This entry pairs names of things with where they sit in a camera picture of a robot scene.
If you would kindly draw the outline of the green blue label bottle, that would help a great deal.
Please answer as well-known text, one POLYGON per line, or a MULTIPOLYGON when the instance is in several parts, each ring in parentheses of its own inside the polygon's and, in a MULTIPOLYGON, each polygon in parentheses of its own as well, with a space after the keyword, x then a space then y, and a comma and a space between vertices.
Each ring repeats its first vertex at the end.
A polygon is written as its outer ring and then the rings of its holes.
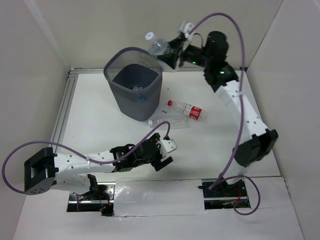
POLYGON ((169 42, 163 38, 158 38, 153 32, 148 32, 145 39, 150 43, 148 52, 152 56, 160 56, 171 53, 169 42))

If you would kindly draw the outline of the clear bottle blue-white cap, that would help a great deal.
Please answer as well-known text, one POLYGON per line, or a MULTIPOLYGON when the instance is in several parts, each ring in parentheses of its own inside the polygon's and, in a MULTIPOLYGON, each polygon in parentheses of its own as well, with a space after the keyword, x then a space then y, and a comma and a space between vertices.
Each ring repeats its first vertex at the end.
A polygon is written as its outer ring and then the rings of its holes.
POLYGON ((156 127, 162 122, 169 122, 171 129, 184 129, 190 126, 189 120, 183 115, 161 115, 151 118, 147 122, 151 128, 156 127))

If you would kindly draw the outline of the red label red cap bottle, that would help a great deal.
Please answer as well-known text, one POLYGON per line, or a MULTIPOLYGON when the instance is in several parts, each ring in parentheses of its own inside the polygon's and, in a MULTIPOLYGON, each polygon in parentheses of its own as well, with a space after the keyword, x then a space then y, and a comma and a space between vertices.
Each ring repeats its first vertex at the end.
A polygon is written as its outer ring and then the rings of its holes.
POLYGON ((169 100, 168 107, 174 112, 198 122, 207 123, 208 113, 200 107, 180 101, 169 100))

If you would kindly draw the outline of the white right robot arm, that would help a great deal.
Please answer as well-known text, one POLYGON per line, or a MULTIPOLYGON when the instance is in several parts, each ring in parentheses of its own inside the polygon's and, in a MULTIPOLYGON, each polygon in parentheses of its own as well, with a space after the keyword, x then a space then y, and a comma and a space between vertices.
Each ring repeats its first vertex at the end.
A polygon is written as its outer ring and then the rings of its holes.
POLYGON ((261 120, 243 93, 244 76, 237 75, 226 62, 228 49, 227 38, 219 31, 210 32, 202 47, 191 45, 180 34, 168 42, 168 50, 157 56, 157 60, 171 70, 184 63, 202 67, 206 82, 236 121, 239 132, 231 157, 217 180, 208 187, 209 191, 220 192, 223 196, 235 191, 248 168, 268 155, 279 137, 275 129, 269 129, 261 120))

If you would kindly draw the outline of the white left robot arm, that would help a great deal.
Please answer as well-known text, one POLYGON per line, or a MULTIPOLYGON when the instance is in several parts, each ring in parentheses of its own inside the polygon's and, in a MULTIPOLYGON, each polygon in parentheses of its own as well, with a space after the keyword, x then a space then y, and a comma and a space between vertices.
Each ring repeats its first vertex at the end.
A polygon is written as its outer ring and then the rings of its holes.
POLYGON ((52 147, 45 147, 24 162, 24 193, 32 196, 54 189, 92 200, 99 193, 94 173, 129 172, 146 164, 158 172, 173 162, 169 153, 176 149, 172 138, 161 138, 158 133, 138 147, 127 144, 84 157, 54 153, 52 147))

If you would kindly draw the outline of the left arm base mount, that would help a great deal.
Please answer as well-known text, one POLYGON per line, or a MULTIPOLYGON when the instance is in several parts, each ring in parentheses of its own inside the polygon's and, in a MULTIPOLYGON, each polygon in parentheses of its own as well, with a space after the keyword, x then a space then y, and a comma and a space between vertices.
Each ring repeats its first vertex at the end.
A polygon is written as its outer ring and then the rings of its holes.
POLYGON ((67 213, 100 212, 101 216, 114 216, 115 182, 97 182, 94 175, 88 175, 89 189, 83 194, 70 193, 67 213))

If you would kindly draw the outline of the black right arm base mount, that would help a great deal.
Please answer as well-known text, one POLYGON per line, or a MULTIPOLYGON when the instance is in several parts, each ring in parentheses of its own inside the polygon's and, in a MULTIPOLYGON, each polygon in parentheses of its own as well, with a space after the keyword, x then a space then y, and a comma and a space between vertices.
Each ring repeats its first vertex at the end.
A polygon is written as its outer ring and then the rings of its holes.
POLYGON ((205 180, 198 186, 198 189, 202 190, 204 200, 233 200, 248 196, 245 183, 242 180, 232 185, 223 182, 213 189, 209 189, 213 183, 213 181, 205 180))

